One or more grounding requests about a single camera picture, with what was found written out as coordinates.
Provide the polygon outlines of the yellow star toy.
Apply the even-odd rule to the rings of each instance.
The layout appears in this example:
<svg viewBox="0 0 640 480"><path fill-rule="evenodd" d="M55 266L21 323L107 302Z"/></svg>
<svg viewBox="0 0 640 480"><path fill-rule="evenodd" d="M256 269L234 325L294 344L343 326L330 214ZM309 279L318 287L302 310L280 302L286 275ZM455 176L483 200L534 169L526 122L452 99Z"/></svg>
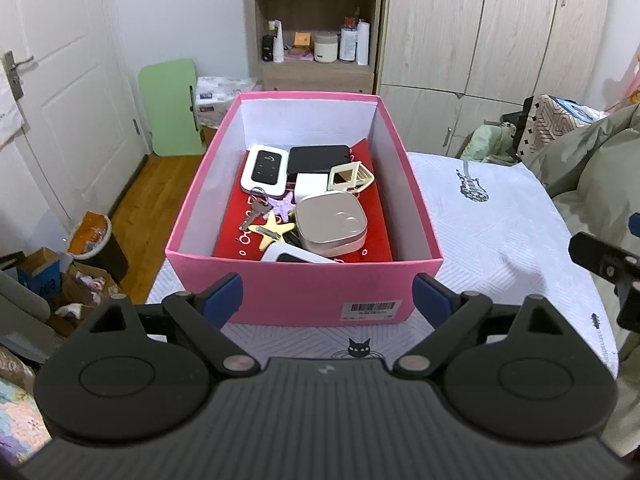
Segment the yellow star toy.
<svg viewBox="0 0 640 480"><path fill-rule="evenodd" d="M259 243L259 250L264 252L272 243L282 242L285 234L293 231L295 228L296 224L294 222L277 222L277 217L274 212L269 211L264 224L251 224L248 230L262 237Z"/></svg>

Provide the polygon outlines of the silver keys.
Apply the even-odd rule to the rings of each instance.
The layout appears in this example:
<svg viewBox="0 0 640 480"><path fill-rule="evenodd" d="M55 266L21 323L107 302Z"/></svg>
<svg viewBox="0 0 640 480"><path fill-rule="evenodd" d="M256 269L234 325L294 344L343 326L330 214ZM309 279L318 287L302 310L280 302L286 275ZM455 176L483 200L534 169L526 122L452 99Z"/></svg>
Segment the silver keys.
<svg viewBox="0 0 640 480"><path fill-rule="evenodd" d="M247 232L248 228L259 218L265 214L269 214L272 206L268 202L268 196L259 186L255 186L250 190L250 201L248 202L250 209L245 214L245 219L239 226L241 232Z"/></svg>

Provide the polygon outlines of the pink storage box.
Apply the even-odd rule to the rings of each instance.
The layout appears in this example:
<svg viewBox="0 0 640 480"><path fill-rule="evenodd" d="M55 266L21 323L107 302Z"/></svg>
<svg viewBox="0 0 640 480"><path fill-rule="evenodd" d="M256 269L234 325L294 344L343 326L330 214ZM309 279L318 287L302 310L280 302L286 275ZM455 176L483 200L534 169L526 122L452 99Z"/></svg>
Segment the pink storage box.
<svg viewBox="0 0 640 480"><path fill-rule="evenodd" d="M242 175L250 155L344 145L374 177L360 203L369 226L354 252L320 256L242 231L252 196ZM170 234L166 257L183 287L202 292L239 275L236 324L291 327L404 322L412 285L444 257L404 144L378 96L318 91L244 93L231 105Z"/></svg>

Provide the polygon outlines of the purple starfish toy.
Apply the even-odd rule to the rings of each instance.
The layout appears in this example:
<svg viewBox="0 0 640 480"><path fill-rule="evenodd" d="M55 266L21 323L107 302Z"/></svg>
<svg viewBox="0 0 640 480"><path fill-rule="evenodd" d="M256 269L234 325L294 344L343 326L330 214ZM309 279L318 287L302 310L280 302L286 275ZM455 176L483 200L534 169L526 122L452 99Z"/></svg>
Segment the purple starfish toy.
<svg viewBox="0 0 640 480"><path fill-rule="evenodd" d="M282 198L269 197L267 200L271 206L273 214L280 218L284 223L290 221L290 217L295 210L294 194L292 191L288 191Z"/></svg>

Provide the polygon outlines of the rose gold square tin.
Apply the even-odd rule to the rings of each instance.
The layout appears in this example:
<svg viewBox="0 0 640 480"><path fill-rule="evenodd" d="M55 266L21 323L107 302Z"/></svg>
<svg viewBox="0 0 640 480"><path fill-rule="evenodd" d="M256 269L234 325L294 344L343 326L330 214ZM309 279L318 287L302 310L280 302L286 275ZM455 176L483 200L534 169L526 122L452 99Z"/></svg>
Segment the rose gold square tin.
<svg viewBox="0 0 640 480"><path fill-rule="evenodd" d="M334 258L363 248L368 218L358 198L326 192L301 200L294 210L298 238L308 252Z"/></svg>

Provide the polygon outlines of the white portable wifi router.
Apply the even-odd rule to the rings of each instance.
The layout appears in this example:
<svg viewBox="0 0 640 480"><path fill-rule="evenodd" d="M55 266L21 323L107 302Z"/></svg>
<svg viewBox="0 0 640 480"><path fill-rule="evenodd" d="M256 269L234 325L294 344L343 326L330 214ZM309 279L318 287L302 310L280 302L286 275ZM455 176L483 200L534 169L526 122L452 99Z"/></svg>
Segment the white portable wifi router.
<svg viewBox="0 0 640 480"><path fill-rule="evenodd" d="M262 192L267 197L280 198L288 182L288 151L262 144L253 144L242 170L240 185L244 192Z"/></svg>

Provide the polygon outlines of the white charger cube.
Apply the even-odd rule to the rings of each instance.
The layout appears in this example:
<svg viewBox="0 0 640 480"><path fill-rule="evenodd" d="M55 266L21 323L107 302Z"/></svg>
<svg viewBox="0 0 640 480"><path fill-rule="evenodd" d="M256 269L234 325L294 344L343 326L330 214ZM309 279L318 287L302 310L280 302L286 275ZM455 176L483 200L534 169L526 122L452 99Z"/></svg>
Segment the white charger cube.
<svg viewBox="0 0 640 480"><path fill-rule="evenodd" d="M294 200L298 204L308 197L324 194L328 190L328 174L298 174L294 185Z"/></svg>

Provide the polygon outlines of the beige plastic clip holder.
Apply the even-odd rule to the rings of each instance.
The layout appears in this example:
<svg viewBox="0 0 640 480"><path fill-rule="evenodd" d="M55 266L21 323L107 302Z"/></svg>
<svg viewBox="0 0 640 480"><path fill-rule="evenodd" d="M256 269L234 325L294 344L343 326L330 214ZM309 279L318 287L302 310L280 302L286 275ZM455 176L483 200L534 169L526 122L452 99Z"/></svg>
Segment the beige plastic clip holder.
<svg viewBox="0 0 640 480"><path fill-rule="evenodd" d="M331 168L328 191L359 194L375 180L374 174L362 162L349 162Z"/></svg>

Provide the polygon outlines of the black power bank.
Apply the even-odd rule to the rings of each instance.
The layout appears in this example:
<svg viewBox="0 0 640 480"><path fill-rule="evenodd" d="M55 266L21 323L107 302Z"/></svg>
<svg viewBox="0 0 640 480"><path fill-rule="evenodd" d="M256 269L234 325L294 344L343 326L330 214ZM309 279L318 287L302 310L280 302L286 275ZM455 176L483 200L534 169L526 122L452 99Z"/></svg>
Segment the black power bank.
<svg viewBox="0 0 640 480"><path fill-rule="evenodd" d="M288 152L288 180L299 174L328 174L334 166L350 162L347 145L294 146Z"/></svg>

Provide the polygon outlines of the red glasses cloth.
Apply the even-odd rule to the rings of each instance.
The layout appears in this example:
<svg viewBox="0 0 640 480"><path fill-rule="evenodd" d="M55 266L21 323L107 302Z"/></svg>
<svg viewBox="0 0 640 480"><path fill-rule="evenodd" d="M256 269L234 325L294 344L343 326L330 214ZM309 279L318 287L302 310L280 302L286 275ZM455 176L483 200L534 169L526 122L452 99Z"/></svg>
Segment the red glasses cloth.
<svg viewBox="0 0 640 480"><path fill-rule="evenodd" d="M243 165L236 176L227 209L224 213L224 220L222 220L218 240L216 241L213 251L213 256L216 258L250 261L258 261L262 258L263 252L259 250L259 243L262 240L262 237L259 234L255 234L250 231L241 232L239 230L240 224L245 219L245 214L250 209L250 205L248 204L250 201L250 193L244 192L240 185L241 174L247 155L248 152L243 160ZM350 162L362 162L363 165L370 170L371 157L366 141L360 141L350 148ZM294 194L295 180L288 180L288 182L286 182L285 194L288 191L292 191ZM356 252L351 252L350 254L330 259L333 259L336 262L348 263L389 262L392 260L392 252L390 251L390 241L388 240L380 194L378 194L376 183L373 182L362 193L352 195L358 198L360 205L368 218L368 234L366 241L364 242L363 248ZM253 224L264 224L267 220L267 216L268 214L265 214L262 218L257 219ZM292 213L289 222L295 223L294 212ZM298 238L297 228L286 233L282 242L303 248Z"/></svg>

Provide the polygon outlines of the black trash bin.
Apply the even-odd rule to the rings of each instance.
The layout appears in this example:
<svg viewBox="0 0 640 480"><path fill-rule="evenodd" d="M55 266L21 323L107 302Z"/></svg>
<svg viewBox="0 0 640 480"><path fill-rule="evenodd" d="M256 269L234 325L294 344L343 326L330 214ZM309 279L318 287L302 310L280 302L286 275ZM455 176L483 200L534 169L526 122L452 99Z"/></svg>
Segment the black trash bin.
<svg viewBox="0 0 640 480"><path fill-rule="evenodd" d="M67 242L67 252L75 261L102 269L120 284L129 263L105 214L87 211Z"/></svg>

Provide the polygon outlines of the patterned tote bag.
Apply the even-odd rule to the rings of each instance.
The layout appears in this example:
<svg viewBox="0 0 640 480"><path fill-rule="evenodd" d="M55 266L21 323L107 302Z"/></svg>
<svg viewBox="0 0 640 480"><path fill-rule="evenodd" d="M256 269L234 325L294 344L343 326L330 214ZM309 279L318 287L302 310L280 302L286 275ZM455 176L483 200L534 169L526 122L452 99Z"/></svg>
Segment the patterned tote bag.
<svg viewBox="0 0 640 480"><path fill-rule="evenodd" d="M514 152L522 162L537 155L552 141L605 118L606 113L572 100L538 94L523 103L514 134Z"/></svg>

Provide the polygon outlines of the wooden wardrobe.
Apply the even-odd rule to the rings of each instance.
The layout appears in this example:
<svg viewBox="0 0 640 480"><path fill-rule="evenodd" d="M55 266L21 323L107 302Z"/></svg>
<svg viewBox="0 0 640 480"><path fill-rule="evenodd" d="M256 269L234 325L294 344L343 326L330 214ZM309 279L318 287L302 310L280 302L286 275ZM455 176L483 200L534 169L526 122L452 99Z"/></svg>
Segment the wooden wardrobe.
<svg viewBox="0 0 640 480"><path fill-rule="evenodd" d="M454 156L547 93L581 100L608 0L386 0L378 90L409 152Z"/></svg>

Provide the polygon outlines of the white jar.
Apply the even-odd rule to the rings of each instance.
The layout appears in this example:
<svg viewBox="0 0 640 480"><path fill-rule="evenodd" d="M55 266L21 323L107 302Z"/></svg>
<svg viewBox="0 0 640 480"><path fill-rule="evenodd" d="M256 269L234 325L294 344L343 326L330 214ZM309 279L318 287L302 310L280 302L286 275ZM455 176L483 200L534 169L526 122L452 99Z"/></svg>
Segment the white jar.
<svg viewBox="0 0 640 480"><path fill-rule="evenodd" d="M314 60L330 64L337 61L338 37L336 32L316 32L314 35Z"/></svg>

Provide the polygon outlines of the white door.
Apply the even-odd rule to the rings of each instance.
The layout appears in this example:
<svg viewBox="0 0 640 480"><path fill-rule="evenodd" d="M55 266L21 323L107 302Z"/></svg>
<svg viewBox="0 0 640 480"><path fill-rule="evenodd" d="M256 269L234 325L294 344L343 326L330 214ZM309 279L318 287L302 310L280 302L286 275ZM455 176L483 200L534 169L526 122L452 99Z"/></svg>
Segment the white door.
<svg viewBox="0 0 640 480"><path fill-rule="evenodd" d="M1 0L23 125L1 139L1 250L62 249L109 214L146 154L119 66L112 0Z"/></svg>

